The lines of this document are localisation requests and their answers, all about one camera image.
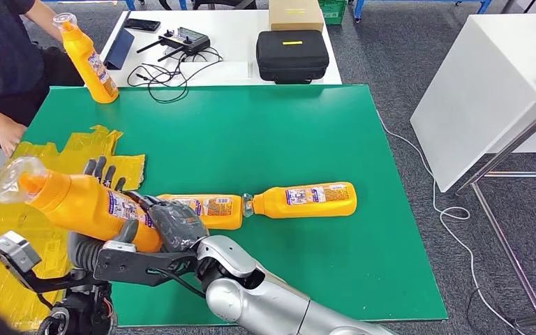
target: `bottle cap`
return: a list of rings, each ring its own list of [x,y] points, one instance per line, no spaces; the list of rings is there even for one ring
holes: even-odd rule
[[[253,215],[253,195],[244,193],[241,198],[244,200],[244,216],[249,218]]]
[[[36,157],[19,157],[0,175],[0,202],[32,200],[44,187],[48,170]]]
[[[77,17],[71,13],[56,14],[52,18],[52,23],[61,31],[73,31],[78,28]]]

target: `yellow crumpled paper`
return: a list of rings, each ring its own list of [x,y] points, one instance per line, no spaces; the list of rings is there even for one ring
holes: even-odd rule
[[[122,136],[119,131],[109,131],[103,126],[94,126],[92,133],[73,133],[59,154],[53,143],[37,145],[28,142],[19,144],[13,160],[20,156],[38,157],[46,168],[68,173],[82,173],[90,158],[106,156],[107,164],[116,165],[112,185],[120,177],[126,178],[125,190],[137,189],[142,181],[144,155],[113,156],[116,141]],[[66,256],[66,231],[51,224],[38,210],[24,203],[0,203],[0,235],[13,230],[23,236],[42,262],[33,270],[39,278],[63,276],[70,268]],[[44,294],[50,302],[62,296],[62,291]],[[0,315],[18,330],[37,329],[46,317],[48,309],[36,294],[24,288],[0,263]]]

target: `bottle neck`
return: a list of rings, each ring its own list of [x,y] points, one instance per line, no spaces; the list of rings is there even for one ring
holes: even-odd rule
[[[81,39],[81,37],[83,37],[83,31],[75,27],[71,30],[61,31],[61,35],[63,37],[64,42],[72,41],[72,40],[79,40]]]
[[[258,194],[253,196],[253,213],[264,214],[264,195]]]
[[[49,170],[42,190],[26,203],[43,213],[48,213],[58,207],[66,197],[69,188],[70,176],[68,174]]]

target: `green tabletop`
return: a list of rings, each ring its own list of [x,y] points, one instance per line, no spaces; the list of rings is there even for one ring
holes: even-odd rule
[[[290,285],[352,318],[447,317],[367,86],[192,87],[168,105],[145,89],[121,89],[109,105],[83,88],[53,89],[24,139],[61,149],[72,132],[96,124],[124,132],[116,154],[146,154],[143,194],[353,183],[351,216],[253,216],[238,230],[211,233],[233,238]],[[112,298],[120,325],[223,323],[174,282],[115,283]]]

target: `robot finger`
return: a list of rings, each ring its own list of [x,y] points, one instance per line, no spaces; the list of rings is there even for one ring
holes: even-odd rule
[[[104,156],[100,156],[100,158],[98,158],[98,162],[96,164],[96,169],[94,170],[94,177],[98,180],[98,182],[101,181],[101,177],[102,177],[102,174],[103,174],[103,167],[105,166],[106,164],[106,159]]]
[[[107,167],[107,172],[105,173],[105,176],[102,180],[102,185],[104,185],[107,188],[110,188],[112,186],[112,178],[114,178],[114,173],[116,173],[116,166],[110,165]]]
[[[83,169],[83,174],[92,175],[94,173],[94,170],[96,169],[96,160],[90,159],[87,161],[87,164],[85,164],[85,168]]]
[[[122,192],[122,189],[124,188],[124,184],[126,184],[126,178],[124,177],[118,178],[118,181],[116,182],[116,186],[114,187],[114,191]]]

